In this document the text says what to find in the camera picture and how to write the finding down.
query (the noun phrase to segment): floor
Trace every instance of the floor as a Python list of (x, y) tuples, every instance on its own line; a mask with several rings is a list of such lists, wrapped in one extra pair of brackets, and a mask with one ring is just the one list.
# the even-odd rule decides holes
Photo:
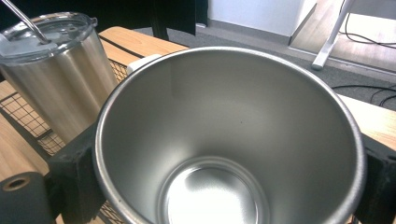
[[(330, 35), (338, 18), (343, 0), (318, 0), (315, 12), (311, 15), (302, 30), (297, 34), (291, 47), (317, 53)], [(345, 24), (340, 31), (345, 31)], [(347, 22), (350, 34), (366, 36), (377, 42), (396, 43), (396, 21), (377, 17), (350, 14)], [(352, 36), (359, 41), (362, 38)], [(349, 40), (339, 34), (331, 57), (380, 70), (396, 73), (396, 45), (394, 49), (375, 44), (362, 44)]]

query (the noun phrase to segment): metal stand leg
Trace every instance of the metal stand leg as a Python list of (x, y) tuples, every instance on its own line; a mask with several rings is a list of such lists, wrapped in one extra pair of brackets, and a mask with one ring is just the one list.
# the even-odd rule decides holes
[(338, 31), (343, 24), (344, 19), (347, 16), (347, 13), (352, 8), (352, 4), (355, 0), (346, 0), (344, 3), (343, 8), (341, 9), (341, 13), (338, 16), (337, 22), (335, 23), (334, 27), (332, 28), (332, 33), (330, 34), (329, 38), (324, 43), (323, 47), (321, 48), (320, 52), (317, 55), (317, 58), (312, 63), (311, 67), (315, 70), (321, 70), (323, 65), (326, 63), (327, 58), (329, 57), (330, 53), (332, 52), (332, 48), (335, 45), (336, 37)]

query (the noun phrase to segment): clear plastic lid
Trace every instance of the clear plastic lid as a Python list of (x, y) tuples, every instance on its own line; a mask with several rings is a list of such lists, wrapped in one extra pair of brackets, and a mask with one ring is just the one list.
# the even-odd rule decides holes
[(41, 44), (35, 34), (20, 22), (0, 33), (0, 64), (29, 63), (58, 55), (84, 41), (97, 24), (96, 19), (76, 12), (40, 16), (32, 22), (49, 44)]

